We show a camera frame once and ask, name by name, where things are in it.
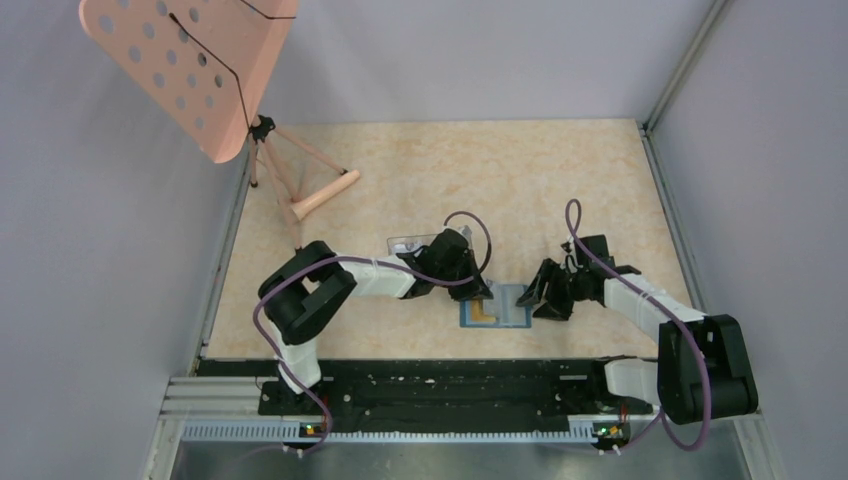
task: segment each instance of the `tabletop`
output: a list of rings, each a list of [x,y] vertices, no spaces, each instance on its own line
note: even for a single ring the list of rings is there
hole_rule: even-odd
[[[389,237],[437,233],[455,210],[480,216],[492,234],[484,277],[529,283],[540,262],[562,260],[563,212],[583,204],[581,235],[605,234],[618,264],[640,269],[684,304],[689,297],[637,124],[628,119],[433,122],[291,127],[362,178],[312,212],[304,242],[334,251],[387,255]],[[274,138],[302,172],[307,157]],[[310,183],[334,175],[324,166]],[[224,282],[208,358],[271,357],[251,313],[259,285],[294,250],[267,173],[249,189]],[[483,236],[468,224],[478,261]],[[350,298],[318,337],[319,358],[579,358],[655,356],[656,345],[620,314],[593,302],[567,322],[533,319],[528,329],[461,328],[443,289],[412,300]]]

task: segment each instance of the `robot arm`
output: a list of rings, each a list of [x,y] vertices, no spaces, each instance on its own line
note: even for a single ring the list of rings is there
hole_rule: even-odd
[[[581,238],[592,253],[625,280],[644,291],[638,294],[578,251],[573,267],[568,258],[561,265],[546,259],[518,306],[544,301],[534,317],[565,321],[576,301],[594,300],[615,310],[659,346],[656,360],[639,358],[599,359],[592,384],[601,396],[633,397],[662,405],[677,424],[703,418],[703,385],[695,357],[678,328],[656,306],[653,297],[683,321],[698,344],[710,377],[712,418],[752,413],[758,396],[739,323],[728,315],[709,316],[686,307],[664,290],[654,287],[630,266],[615,266],[603,235]],[[569,244],[563,249],[570,255]]]
[[[310,243],[265,280],[259,287],[259,297],[303,269],[336,256],[341,257],[324,242]],[[396,265],[406,271],[386,265]],[[375,258],[370,263],[344,260],[330,263],[306,275],[317,284],[312,291],[307,290],[302,280],[296,281],[265,304],[271,333],[292,373],[307,387],[321,380],[316,337],[348,297],[379,295],[409,299],[433,290],[435,284],[416,278],[411,272],[447,281],[472,277],[470,282],[448,288],[451,298],[457,301],[492,297],[480,276],[468,240],[449,227],[416,252]],[[280,375],[295,393],[302,393],[282,369]]]

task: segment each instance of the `metal floor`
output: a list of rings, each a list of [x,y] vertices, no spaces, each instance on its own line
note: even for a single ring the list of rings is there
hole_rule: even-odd
[[[678,428],[694,438],[698,425]],[[534,444],[335,444],[298,460],[280,451],[233,464],[258,444],[184,442],[172,480],[628,480],[749,479],[732,422],[717,422],[696,453],[678,450],[658,426],[621,457]]]

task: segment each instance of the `perforated pink panel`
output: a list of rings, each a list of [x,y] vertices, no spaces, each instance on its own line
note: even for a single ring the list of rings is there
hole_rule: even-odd
[[[298,0],[249,0],[273,17],[293,17]],[[216,163],[235,157],[247,135],[233,74],[253,119],[292,20],[268,20],[239,0],[82,0],[86,33],[191,135]]]

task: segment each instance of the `gray wall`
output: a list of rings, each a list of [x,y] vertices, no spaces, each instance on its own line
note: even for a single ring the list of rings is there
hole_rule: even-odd
[[[301,0],[290,123],[644,118],[710,0]]]
[[[844,478],[848,2],[736,2],[658,132],[792,478]]]
[[[0,6],[0,478],[137,478],[240,177],[79,25]]]

